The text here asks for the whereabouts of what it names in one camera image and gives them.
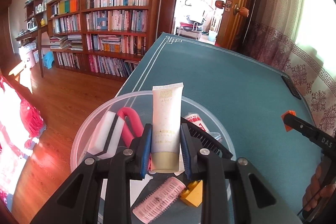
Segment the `orange tag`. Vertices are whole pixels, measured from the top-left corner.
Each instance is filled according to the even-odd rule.
[[[290,113],[290,114],[296,116],[296,113],[295,113],[294,110],[288,110],[288,111],[286,111],[284,114],[281,115],[282,121],[284,120],[285,115],[288,114],[288,113]],[[292,128],[289,127],[288,125],[286,125],[286,124],[284,124],[284,125],[285,125],[285,130],[286,130],[286,132],[292,130]]]

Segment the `white sponge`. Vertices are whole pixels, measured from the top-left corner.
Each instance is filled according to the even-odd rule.
[[[97,124],[89,144],[88,152],[100,159],[116,154],[125,121],[115,112],[107,111]]]

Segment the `yellow building block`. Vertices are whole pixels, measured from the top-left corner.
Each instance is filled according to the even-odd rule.
[[[203,181],[194,181],[188,184],[188,188],[185,189],[181,195],[181,200],[192,207],[198,207],[202,203],[203,196]]]

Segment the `silver rivet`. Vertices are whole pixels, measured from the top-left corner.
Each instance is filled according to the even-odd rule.
[[[123,151],[123,153],[124,153],[125,156],[130,156],[130,155],[133,154],[133,150],[132,149],[125,149]]]
[[[247,165],[248,164],[248,161],[247,161],[247,159],[245,159],[245,158],[239,158],[238,159],[238,163],[240,164],[240,165]]]
[[[85,162],[86,165],[91,165],[95,162],[95,159],[94,158],[87,158],[84,162]]]
[[[207,156],[207,155],[210,154],[209,149],[206,149],[206,148],[202,148],[202,149],[200,149],[199,152],[200,152],[202,155],[205,155],[205,156]]]

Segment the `table leg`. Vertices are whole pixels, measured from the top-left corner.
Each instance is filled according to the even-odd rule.
[[[39,63],[40,63],[40,70],[41,70],[41,77],[43,78],[43,64],[42,64],[42,31],[38,30],[37,32],[37,45],[38,45],[38,52],[39,52]]]

